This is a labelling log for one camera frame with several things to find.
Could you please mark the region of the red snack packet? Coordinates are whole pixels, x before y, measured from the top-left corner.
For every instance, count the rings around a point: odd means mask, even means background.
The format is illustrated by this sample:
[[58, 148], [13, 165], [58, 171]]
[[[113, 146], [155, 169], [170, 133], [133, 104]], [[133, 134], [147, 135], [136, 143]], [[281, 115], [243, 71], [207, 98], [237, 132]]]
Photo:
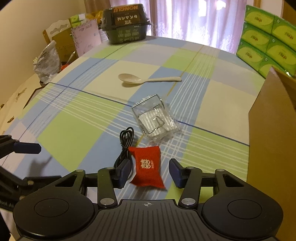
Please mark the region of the red snack packet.
[[161, 151], [159, 146], [145, 148], [128, 148], [135, 158], [136, 174], [131, 184], [139, 187], [151, 186], [158, 189], [165, 189], [160, 175]]

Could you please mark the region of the bagged metal wire holder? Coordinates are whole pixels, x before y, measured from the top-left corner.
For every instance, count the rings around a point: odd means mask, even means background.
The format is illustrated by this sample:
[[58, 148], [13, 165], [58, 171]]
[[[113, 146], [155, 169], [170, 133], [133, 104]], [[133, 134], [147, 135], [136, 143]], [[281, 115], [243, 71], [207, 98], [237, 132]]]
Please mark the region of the bagged metal wire holder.
[[157, 94], [134, 104], [132, 113], [139, 128], [150, 141], [155, 142], [180, 131], [177, 121]]

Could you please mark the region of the checkered blue green tablecloth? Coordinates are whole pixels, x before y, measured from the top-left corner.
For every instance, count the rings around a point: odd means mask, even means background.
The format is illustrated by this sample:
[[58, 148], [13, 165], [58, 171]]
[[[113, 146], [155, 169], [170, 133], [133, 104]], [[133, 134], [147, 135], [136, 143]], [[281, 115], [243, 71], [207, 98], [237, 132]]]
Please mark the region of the checkered blue green tablecloth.
[[127, 182], [118, 199], [178, 199], [172, 158], [244, 180], [248, 112], [263, 81], [236, 55], [205, 45], [152, 37], [103, 43], [57, 75], [8, 129], [15, 139], [40, 144], [41, 153], [12, 153], [1, 166], [20, 178], [95, 173], [113, 166], [119, 134], [132, 127], [136, 146], [159, 146], [165, 188]]

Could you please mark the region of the brown cardboard box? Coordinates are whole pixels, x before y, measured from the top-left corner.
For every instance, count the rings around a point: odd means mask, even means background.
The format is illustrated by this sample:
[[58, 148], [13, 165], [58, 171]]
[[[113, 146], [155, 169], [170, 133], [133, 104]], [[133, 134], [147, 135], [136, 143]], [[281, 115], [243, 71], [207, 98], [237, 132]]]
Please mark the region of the brown cardboard box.
[[55, 35], [53, 40], [56, 42], [56, 49], [62, 65], [71, 64], [78, 58], [74, 41], [70, 35]]
[[279, 240], [295, 240], [295, 79], [271, 68], [249, 111], [247, 183], [283, 209]]

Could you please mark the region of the crinkled white plastic bag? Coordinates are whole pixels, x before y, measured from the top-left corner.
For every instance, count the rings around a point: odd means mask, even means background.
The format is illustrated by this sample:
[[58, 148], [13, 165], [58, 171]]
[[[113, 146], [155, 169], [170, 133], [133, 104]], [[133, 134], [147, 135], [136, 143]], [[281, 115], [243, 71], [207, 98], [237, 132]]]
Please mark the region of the crinkled white plastic bag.
[[52, 40], [33, 60], [33, 71], [41, 83], [49, 82], [61, 70], [61, 61], [56, 49], [56, 41]]

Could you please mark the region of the brown cardboard box left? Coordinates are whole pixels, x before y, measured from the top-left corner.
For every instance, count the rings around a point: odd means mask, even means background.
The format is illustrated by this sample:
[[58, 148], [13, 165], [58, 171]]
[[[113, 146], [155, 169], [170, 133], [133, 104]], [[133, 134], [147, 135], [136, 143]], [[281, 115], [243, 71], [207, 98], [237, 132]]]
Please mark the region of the brown cardboard box left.
[[55, 35], [53, 40], [56, 42], [56, 49], [62, 65], [71, 64], [78, 58], [74, 41], [70, 35]]

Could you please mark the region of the white carved chair back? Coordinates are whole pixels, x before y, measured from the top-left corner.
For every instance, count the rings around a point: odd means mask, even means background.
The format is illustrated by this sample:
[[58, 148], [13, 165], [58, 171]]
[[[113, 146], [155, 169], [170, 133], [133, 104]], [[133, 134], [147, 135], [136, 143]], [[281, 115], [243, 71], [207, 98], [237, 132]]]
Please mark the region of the white carved chair back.
[[69, 20], [58, 20], [50, 25], [43, 31], [43, 36], [47, 44], [52, 41], [52, 38], [60, 32], [70, 28]]

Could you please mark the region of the pink white cardboard box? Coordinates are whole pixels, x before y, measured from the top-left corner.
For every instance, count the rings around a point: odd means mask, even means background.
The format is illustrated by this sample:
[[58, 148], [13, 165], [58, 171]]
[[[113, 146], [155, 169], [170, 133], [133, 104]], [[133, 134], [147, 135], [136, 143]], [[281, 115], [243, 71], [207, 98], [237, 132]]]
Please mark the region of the pink white cardboard box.
[[71, 33], [78, 57], [102, 43], [97, 20], [86, 21], [82, 25], [72, 28]]

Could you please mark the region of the dark green instant noodle bowl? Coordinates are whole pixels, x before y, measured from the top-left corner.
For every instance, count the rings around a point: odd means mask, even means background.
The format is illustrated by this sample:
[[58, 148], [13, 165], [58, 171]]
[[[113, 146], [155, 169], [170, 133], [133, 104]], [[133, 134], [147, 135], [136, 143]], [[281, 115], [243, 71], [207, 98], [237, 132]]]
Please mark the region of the dark green instant noodle bowl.
[[116, 45], [144, 40], [150, 24], [142, 4], [128, 4], [103, 10], [101, 29]]

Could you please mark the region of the purple sheer curtain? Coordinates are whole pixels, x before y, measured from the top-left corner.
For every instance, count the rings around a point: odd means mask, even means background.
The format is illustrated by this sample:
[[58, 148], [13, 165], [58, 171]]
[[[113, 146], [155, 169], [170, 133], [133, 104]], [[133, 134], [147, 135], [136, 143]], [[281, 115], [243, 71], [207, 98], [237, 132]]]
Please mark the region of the purple sheer curtain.
[[149, 36], [198, 43], [236, 53], [247, 1], [84, 1], [86, 13], [142, 4]]

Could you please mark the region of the stack of green tissue boxes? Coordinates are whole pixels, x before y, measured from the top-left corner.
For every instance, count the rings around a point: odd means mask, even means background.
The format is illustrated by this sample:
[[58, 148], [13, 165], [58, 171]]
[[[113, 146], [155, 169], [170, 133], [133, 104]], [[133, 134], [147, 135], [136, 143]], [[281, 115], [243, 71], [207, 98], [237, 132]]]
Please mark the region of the stack of green tissue boxes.
[[263, 77], [272, 67], [295, 77], [295, 25], [247, 5], [236, 55]]

